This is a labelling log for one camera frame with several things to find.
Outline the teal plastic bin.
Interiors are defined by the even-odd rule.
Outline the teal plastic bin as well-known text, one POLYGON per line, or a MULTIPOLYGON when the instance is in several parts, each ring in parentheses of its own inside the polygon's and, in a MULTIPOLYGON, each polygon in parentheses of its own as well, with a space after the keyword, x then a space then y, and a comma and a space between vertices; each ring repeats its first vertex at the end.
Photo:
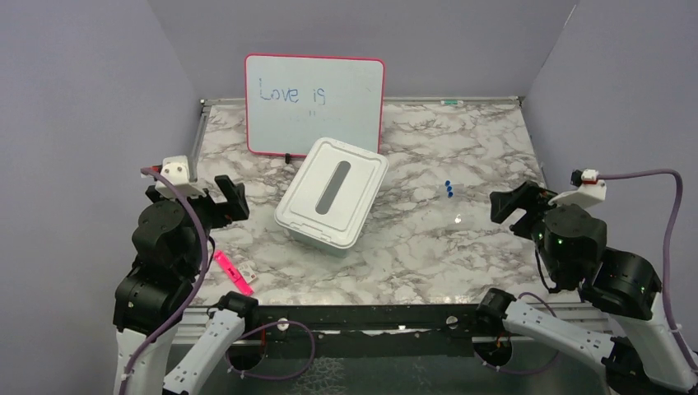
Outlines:
POLYGON ((295 230, 288 230, 287 233, 289 236, 294 239, 295 241, 298 241, 302 244, 306 244, 310 247, 316 248, 319 251, 322 251, 328 255, 338 257, 338 258, 344 258, 346 257, 351 249, 355 246, 355 243, 353 244, 348 244, 348 245, 335 245, 329 241, 323 241, 321 239, 316 239, 313 237, 310 237, 308 235, 304 235, 298 231, 295 230))

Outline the white bin lid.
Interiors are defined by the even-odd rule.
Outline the white bin lid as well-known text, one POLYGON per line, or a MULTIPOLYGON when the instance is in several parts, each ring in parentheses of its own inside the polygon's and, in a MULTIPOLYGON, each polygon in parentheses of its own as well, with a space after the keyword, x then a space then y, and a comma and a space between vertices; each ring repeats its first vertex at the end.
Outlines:
POLYGON ((305 157, 274 219, 285 230, 335 245, 356 243, 388 168, 385 156, 322 137, 305 157))

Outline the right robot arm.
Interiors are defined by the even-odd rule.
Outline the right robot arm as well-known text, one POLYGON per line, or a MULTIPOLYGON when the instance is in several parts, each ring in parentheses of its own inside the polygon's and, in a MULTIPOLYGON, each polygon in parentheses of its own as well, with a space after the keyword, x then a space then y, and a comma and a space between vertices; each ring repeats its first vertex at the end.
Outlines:
POLYGON ((616 320, 623 335, 576 326, 496 288, 477 306, 475 324, 487 335, 523 335, 573 357, 604 374, 620 394, 694 394, 697 356, 680 349, 654 266, 609 247, 607 224, 589 214, 606 189, 602 180, 583 181, 573 191, 554 193, 527 181, 491 193, 491 220, 499 224, 523 210, 511 230, 533 242, 555 289, 576 291, 616 320))

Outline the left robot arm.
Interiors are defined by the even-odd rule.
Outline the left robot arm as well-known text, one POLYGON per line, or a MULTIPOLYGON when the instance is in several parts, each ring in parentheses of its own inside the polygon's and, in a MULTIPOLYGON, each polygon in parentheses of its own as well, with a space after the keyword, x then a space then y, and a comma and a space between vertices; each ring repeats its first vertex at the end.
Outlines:
POLYGON ((137 220, 136 257, 115 291, 119 348, 116 394, 196 394, 230 344, 258 330, 258 301, 234 291, 214 306, 212 328, 171 371, 166 369, 178 326, 198 292, 212 258, 210 233, 249 218, 245 186, 226 175, 215 183, 224 201, 188 185, 146 190, 150 205, 137 220))

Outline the pink highlighter marker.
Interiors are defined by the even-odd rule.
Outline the pink highlighter marker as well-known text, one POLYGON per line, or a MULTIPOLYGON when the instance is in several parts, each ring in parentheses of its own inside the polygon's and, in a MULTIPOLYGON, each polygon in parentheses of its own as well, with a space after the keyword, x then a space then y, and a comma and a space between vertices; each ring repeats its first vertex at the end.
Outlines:
POLYGON ((221 250, 216 250, 213 253, 213 260, 228 276, 240 294, 246 296, 254 294, 254 289, 251 285, 257 280, 258 276, 248 263, 234 264, 221 250))

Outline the pink framed whiteboard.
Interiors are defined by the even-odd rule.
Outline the pink framed whiteboard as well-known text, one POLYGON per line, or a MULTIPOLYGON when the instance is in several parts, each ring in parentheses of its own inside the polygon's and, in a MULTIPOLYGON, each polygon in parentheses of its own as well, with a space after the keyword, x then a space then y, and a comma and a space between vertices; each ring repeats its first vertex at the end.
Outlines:
POLYGON ((386 74, 382 60, 251 53, 244 71, 251 153, 306 156, 321 137, 379 151, 386 74))

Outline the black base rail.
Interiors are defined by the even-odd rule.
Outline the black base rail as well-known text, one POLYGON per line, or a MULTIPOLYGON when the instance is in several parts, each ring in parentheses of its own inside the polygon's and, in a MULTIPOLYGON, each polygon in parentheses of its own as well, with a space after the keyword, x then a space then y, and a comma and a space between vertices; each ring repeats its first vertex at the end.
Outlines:
POLYGON ((254 326, 234 342, 233 358, 305 359, 396 356, 472 357, 475 342, 506 339, 477 319, 476 304, 263 305, 254 326))

